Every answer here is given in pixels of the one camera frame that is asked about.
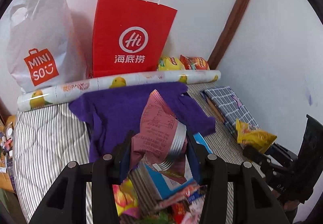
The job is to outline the orange chips bag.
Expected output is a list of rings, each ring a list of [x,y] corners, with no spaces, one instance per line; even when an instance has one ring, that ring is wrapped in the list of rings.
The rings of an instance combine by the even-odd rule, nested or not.
[[[186,70],[209,70],[208,62],[202,57],[185,57],[180,55],[180,61]]]

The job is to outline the small yellow snack packet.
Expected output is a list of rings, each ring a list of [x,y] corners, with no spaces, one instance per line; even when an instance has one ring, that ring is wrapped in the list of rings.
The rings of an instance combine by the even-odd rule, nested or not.
[[[237,131],[237,143],[243,147],[252,146],[261,154],[264,154],[277,139],[276,135],[239,119],[236,119],[235,128]]]

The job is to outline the red paper shopping bag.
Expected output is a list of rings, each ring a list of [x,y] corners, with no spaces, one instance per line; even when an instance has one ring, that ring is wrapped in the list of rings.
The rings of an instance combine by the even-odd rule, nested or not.
[[[159,1],[98,0],[92,75],[155,71],[177,10]]]

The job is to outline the blue tissue pack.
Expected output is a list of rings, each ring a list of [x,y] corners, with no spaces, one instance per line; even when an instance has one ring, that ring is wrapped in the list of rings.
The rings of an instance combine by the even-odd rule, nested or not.
[[[132,137],[130,173],[140,176],[142,186],[156,200],[167,199],[180,189],[199,182],[198,165],[192,155],[193,146],[189,139],[195,140],[211,153],[199,133],[138,133]]]

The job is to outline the rolled lemon-print paper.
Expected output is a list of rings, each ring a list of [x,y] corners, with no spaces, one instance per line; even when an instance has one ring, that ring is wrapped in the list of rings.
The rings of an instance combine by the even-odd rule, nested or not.
[[[18,110],[21,112],[74,101],[84,93],[142,84],[181,82],[186,84],[218,81],[218,70],[177,70],[150,71],[98,77],[62,85],[38,89],[18,97]]]

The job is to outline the yellow chips bag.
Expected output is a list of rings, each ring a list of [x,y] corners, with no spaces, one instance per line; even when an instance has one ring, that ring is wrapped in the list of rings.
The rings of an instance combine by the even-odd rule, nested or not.
[[[176,71],[185,70],[185,66],[178,58],[161,57],[158,62],[158,71]]]

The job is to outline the white Miniso plastic bag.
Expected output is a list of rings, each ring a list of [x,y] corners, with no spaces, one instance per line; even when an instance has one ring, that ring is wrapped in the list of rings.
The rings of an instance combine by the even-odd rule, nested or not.
[[[6,17],[7,66],[25,93],[86,78],[66,0],[16,0]]]

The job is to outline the purple towel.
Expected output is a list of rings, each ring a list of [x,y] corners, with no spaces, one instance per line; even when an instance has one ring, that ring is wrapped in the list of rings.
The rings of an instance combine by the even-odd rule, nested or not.
[[[70,111],[90,130],[89,161],[110,154],[132,130],[138,133],[140,119],[149,95],[157,90],[189,132],[208,136],[216,131],[216,121],[206,116],[188,95],[184,83],[169,82],[119,87],[85,93],[69,103]]]

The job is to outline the striped grey mattress cover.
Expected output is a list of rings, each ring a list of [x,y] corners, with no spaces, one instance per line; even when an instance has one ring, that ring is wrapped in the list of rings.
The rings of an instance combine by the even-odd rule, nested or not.
[[[184,85],[183,93],[194,99],[204,114],[215,118],[215,113],[200,95],[214,83]],[[227,128],[216,119],[215,133],[206,135],[210,149],[224,161],[241,164],[247,159],[242,148],[229,134]],[[30,222],[39,203],[60,172],[70,161],[79,164],[89,162],[90,131],[68,108],[60,104],[29,112],[17,112],[13,150],[13,176],[16,193],[27,223]],[[157,205],[148,173],[141,168],[130,173],[130,180],[138,194],[142,216],[149,214]]]

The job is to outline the dark pink snack packet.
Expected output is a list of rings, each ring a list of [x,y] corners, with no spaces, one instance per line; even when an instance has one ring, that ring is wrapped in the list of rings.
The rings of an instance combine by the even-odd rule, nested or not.
[[[131,139],[130,167],[140,161],[154,171],[183,175],[187,128],[155,89],[140,119],[140,130]]]

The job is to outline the brown wooden door frame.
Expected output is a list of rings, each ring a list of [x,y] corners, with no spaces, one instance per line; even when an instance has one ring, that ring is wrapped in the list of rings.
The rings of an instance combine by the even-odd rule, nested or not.
[[[225,27],[223,28],[212,53],[208,59],[210,69],[216,69],[228,49],[236,31],[244,17],[245,11],[250,0],[236,0],[231,13],[228,16]]]

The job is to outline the red foil candy wrapper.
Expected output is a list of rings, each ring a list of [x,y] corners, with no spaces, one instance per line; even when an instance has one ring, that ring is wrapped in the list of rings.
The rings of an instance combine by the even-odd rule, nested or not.
[[[200,188],[198,184],[189,184],[185,188],[181,189],[180,191],[176,192],[174,195],[170,196],[168,199],[165,199],[159,202],[155,207],[154,211],[159,211],[166,209],[167,207],[171,206],[172,204],[176,204],[180,201],[183,201],[190,197],[195,191]]]

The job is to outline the pink yellow snack bag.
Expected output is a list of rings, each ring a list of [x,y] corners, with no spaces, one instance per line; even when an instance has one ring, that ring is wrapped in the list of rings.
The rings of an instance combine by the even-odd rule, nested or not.
[[[140,217],[138,196],[132,181],[126,178],[121,185],[112,185],[112,187],[118,216],[128,215],[138,219]]]

